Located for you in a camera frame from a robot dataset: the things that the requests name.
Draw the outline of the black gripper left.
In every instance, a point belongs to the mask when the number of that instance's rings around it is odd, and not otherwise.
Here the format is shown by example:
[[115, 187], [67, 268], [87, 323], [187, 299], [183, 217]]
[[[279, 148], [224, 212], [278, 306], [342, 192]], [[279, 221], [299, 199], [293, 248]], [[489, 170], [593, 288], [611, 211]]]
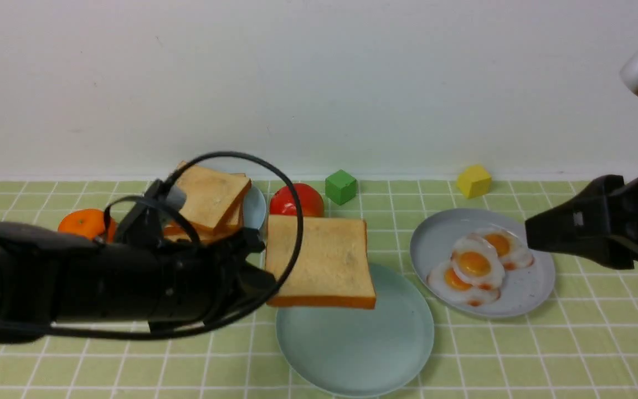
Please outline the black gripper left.
[[253, 313], [278, 290], [272, 272], [247, 258], [266, 245], [258, 229], [241, 228], [207, 247], [176, 245], [184, 252], [172, 270], [173, 306], [162, 320], [148, 323], [151, 333], [211, 333]]

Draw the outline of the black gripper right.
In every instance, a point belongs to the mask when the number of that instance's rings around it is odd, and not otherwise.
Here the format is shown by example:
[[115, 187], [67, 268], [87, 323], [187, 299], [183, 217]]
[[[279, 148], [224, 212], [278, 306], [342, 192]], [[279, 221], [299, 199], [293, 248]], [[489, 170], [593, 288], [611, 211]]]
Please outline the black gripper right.
[[627, 211], [621, 175], [603, 175], [572, 199], [525, 221], [527, 246], [578, 256], [612, 270], [638, 263], [638, 220]]

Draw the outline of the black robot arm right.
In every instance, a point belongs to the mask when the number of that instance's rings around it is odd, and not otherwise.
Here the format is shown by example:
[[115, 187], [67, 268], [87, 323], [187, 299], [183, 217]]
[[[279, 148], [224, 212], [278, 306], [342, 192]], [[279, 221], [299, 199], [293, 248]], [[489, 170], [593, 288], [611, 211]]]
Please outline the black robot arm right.
[[532, 250], [564, 253], [613, 270], [638, 262], [638, 177], [592, 180], [572, 199], [524, 223]]

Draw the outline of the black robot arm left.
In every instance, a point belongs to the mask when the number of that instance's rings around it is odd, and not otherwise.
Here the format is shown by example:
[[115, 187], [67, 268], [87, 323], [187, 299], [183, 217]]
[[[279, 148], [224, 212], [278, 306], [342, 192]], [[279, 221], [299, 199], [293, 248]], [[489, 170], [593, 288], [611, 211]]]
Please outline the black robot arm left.
[[131, 245], [0, 222], [0, 345], [164, 341], [224, 328], [278, 290], [273, 274], [246, 260], [263, 250], [253, 229], [208, 247]]

